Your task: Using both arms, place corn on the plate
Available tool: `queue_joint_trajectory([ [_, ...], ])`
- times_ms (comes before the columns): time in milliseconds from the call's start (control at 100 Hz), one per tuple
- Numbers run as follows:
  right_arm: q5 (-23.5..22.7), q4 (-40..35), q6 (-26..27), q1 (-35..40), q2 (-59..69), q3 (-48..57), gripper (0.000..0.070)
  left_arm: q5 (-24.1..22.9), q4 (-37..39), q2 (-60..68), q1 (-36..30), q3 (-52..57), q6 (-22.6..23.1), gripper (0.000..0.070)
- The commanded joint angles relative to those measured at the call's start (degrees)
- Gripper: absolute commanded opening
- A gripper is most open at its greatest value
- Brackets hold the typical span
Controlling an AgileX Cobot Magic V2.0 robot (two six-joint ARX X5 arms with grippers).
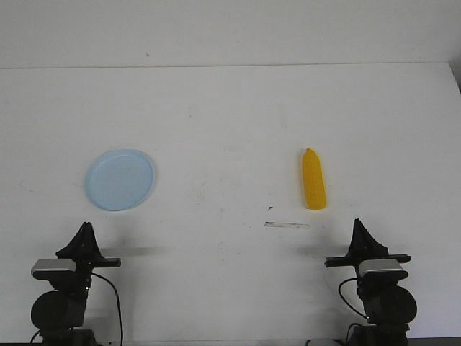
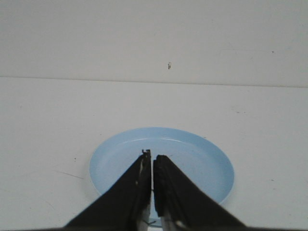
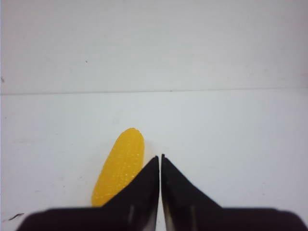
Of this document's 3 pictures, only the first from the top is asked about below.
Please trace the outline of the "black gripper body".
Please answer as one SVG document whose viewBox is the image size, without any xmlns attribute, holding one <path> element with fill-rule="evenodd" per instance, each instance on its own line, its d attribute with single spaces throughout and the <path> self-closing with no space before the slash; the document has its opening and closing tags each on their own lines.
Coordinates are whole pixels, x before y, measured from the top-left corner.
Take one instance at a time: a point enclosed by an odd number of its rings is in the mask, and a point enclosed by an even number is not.
<svg viewBox="0 0 461 346">
<path fill-rule="evenodd" d="M 392 254 L 386 258 L 372 258 L 369 260 L 386 260 L 394 259 L 399 262 L 400 265 L 408 263 L 411 261 L 411 256 L 408 254 Z M 359 277 L 359 264 L 368 259 L 362 259 L 358 257 L 327 257 L 325 260 L 325 267 L 353 267 L 356 271 L 357 276 Z"/>
<path fill-rule="evenodd" d="M 73 256 L 76 263 L 74 287 L 86 288 L 91 286 L 91 274 L 96 268 L 113 268 L 121 266 L 118 257 L 104 257 L 95 252 L 77 253 Z"/>
</svg>

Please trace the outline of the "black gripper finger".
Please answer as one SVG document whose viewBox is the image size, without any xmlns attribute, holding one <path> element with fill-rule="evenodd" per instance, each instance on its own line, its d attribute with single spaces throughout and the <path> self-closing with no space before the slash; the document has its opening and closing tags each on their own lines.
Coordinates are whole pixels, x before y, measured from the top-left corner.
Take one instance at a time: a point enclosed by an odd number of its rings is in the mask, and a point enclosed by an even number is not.
<svg viewBox="0 0 461 346">
<path fill-rule="evenodd" d="M 352 239 L 346 257 L 357 257 L 361 249 L 359 224 L 360 220 L 356 218 L 353 223 Z"/>
<path fill-rule="evenodd" d="M 388 248 L 376 241 L 360 220 L 358 220 L 358 228 L 362 239 L 361 252 L 364 258 L 388 257 Z"/>
<path fill-rule="evenodd" d="M 76 235 L 62 249 L 58 250 L 55 255 L 57 258 L 83 258 L 85 255 L 86 225 L 83 222 Z"/>
<path fill-rule="evenodd" d="M 92 258 L 93 260 L 103 260 L 104 257 L 100 252 L 96 237 L 94 235 L 94 228 L 91 222 L 86 223 L 87 228 L 87 236 L 88 236 L 88 244 L 87 244 L 87 254 L 88 257 Z"/>
</svg>

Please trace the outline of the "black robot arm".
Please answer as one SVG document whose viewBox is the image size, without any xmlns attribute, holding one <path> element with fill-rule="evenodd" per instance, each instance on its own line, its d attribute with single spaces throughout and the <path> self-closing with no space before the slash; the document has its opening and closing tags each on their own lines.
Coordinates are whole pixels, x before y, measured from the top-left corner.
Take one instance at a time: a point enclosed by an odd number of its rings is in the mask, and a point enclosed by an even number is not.
<svg viewBox="0 0 461 346">
<path fill-rule="evenodd" d="M 346 301 L 342 288 L 345 283 L 357 283 L 357 295 L 364 312 L 352 308 L 365 324 L 348 327 L 344 345 L 407 345 L 409 323 L 417 315 L 413 295 L 398 283 L 408 277 L 402 264 L 411 261 L 408 254 L 391 254 L 375 240 L 364 224 L 354 220 L 352 239 L 343 257 L 328 257 L 325 267 L 353 267 L 355 276 L 341 282 L 339 296 Z"/>
<path fill-rule="evenodd" d="M 98 345 L 94 331 L 84 329 L 84 314 L 92 279 L 99 278 L 114 291 L 120 344 L 124 341 L 120 295 L 106 277 L 94 272 L 98 268 L 118 268 L 120 258 L 107 258 L 100 252 L 94 227 L 86 221 L 76 235 L 54 258 L 39 259 L 32 266 L 36 280 L 47 281 L 52 290 L 39 296 L 31 308 L 31 321 L 37 328 L 35 336 L 42 345 Z"/>
</svg>

